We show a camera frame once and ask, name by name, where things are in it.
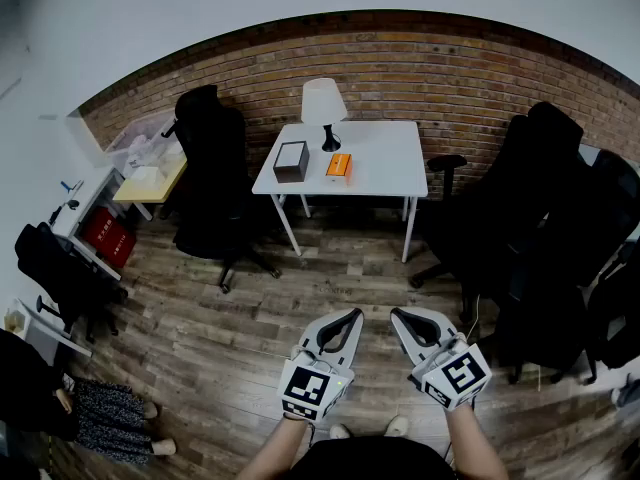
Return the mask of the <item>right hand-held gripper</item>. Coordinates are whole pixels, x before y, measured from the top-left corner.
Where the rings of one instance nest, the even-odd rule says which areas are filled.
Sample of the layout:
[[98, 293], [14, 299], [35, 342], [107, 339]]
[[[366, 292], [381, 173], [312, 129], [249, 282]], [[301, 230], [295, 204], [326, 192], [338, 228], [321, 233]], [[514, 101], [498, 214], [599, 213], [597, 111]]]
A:
[[415, 365], [411, 381], [446, 411], [470, 402], [488, 385], [492, 372], [479, 347], [469, 345], [462, 334], [455, 335], [444, 314], [398, 307], [391, 310], [390, 319], [404, 353]]

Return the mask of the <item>person's right forearm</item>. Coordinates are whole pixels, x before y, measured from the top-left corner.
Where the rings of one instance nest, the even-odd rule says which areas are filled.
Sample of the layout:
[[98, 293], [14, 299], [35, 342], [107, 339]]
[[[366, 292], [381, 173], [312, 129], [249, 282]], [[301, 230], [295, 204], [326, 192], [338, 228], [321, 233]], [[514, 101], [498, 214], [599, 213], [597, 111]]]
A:
[[509, 480], [507, 469], [467, 403], [445, 412], [460, 480]]

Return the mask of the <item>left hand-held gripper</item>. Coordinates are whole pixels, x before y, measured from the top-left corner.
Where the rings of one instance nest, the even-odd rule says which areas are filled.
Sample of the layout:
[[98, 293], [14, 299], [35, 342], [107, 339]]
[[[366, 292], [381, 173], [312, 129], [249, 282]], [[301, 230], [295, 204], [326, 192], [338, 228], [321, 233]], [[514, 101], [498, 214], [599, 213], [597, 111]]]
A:
[[285, 416], [321, 421], [355, 378], [349, 369], [364, 324], [359, 308], [312, 321], [284, 363], [277, 394]]

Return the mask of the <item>person's black shirt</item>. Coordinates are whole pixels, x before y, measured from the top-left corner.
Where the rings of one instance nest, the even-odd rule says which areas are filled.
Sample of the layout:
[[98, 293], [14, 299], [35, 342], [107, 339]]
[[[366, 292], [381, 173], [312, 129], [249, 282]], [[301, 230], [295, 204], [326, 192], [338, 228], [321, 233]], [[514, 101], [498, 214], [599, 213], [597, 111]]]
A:
[[458, 480], [432, 448], [402, 437], [364, 436], [315, 443], [284, 480]]

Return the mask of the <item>orange box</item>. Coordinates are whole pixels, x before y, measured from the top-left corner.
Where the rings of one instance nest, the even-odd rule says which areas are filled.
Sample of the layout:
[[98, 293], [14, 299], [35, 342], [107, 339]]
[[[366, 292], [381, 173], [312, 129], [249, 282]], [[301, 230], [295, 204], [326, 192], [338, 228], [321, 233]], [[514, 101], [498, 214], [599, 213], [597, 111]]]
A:
[[335, 184], [348, 186], [351, 182], [353, 157], [351, 154], [334, 153], [326, 171], [326, 177]]

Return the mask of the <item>white shelf unit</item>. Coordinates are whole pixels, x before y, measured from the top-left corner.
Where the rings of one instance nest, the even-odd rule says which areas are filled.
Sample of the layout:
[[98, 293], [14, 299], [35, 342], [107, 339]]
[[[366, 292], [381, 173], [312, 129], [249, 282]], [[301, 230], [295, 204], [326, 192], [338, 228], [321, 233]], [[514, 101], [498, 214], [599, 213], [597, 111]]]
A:
[[31, 329], [37, 329], [57, 343], [68, 347], [88, 358], [93, 352], [71, 340], [71, 335], [48, 322], [29, 309], [19, 298], [11, 298], [4, 306], [0, 305], [0, 328], [27, 340]]

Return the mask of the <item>person's left forearm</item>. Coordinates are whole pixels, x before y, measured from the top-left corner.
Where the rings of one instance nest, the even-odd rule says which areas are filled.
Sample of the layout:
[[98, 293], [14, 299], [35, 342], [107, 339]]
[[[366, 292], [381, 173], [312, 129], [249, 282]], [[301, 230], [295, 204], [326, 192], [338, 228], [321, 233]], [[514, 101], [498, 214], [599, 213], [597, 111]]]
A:
[[236, 480], [280, 480], [293, 466], [309, 422], [284, 416]]

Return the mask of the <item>yellow table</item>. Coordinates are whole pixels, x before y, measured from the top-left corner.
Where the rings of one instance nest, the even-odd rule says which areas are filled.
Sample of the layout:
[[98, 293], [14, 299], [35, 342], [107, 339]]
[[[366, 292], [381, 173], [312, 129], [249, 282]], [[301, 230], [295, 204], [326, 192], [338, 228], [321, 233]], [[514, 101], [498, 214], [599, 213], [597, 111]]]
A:
[[160, 177], [156, 177], [159, 182], [153, 185], [134, 179], [125, 179], [113, 196], [113, 201], [119, 204], [133, 204], [147, 221], [151, 221], [153, 215], [146, 208], [146, 204], [162, 204], [166, 202], [184, 174], [186, 167], [187, 160], [183, 157], [171, 168], [166, 176], [159, 171]]

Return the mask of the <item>red box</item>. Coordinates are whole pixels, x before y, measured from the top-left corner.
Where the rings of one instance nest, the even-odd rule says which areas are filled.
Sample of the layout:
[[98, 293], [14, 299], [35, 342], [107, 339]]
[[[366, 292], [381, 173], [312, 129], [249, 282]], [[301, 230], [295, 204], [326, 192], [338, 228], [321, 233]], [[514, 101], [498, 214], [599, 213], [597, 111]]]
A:
[[135, 234], [125, 228], [106, 207], [96, 207], [82, 227], [81, 237], [113, 267], [122, 268], [135, 244]]

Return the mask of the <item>white table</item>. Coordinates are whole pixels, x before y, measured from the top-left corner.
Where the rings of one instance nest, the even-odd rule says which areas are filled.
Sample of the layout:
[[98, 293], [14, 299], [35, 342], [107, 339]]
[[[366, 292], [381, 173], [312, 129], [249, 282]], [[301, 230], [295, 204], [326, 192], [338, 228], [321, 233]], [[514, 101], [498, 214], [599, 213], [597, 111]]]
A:
[[[268, 195], [297, 255], [301, 254], [282, 204], [288, 195], [402, 197], [406, 235], [402, 260], [408, 258], [418, 200], [428, 195], [424, 159], [417, 124], [413, 121], [342, 121], [335, 126], [341, 151], [353, 161], [348, 181], [326, 174], [331, 154], [321, 150], [324, 130], [305, 124], [287, 124], [271, 148], [252, 192]], [[309, 162], [302, 182], [280, 183], [274, 165], [284, 143], [307, 144]]]

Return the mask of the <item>dark grey box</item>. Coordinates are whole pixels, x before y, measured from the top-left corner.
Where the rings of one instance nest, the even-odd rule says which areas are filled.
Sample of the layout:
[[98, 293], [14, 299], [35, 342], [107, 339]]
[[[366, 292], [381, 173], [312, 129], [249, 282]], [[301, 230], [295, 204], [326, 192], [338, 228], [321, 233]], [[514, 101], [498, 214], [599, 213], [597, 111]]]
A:
[[310, 153], [305, 141], [283, 142], [274, 161], [273, 171], [278, 183], [299, 183], [305, 180]]

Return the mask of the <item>white shade table lamp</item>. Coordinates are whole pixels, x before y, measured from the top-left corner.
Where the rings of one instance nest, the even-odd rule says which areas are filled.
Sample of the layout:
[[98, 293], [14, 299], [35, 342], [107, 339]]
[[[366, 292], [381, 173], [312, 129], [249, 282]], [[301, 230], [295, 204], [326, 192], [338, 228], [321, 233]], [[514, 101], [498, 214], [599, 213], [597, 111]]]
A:
[[336, 152], [340, 140], [333, 133], [333, 125], [348, 115], [346, 105], [332, 78], [318, 78], [303, 85], [301, 121], [309, 126], [321, 126], [325, 132], [324, 152]]

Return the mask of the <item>white desk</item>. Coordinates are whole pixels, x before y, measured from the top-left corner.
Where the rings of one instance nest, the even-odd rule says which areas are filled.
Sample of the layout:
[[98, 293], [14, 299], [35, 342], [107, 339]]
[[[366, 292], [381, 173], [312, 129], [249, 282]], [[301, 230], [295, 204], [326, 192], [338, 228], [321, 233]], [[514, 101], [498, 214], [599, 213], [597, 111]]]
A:
[[121, 275], [97, 255], [96, 249], [81, 237], [81, 228], [85, 218], [96, 206], [108, 208], [114, 217], [124, 218], [126, 216], [123, 206], [113, 200], [113, 196], [123, 182], [123, 176], [114, 166], [95, 168], [90, 171], [79, 187], [66, 198], [66, 200], [77, 201], [77, 208], [72, 210], [64, 203], [51, 226], [54, 234], [67, 239], [87, 261], [99, 267], [116, 281], [121, 280]]

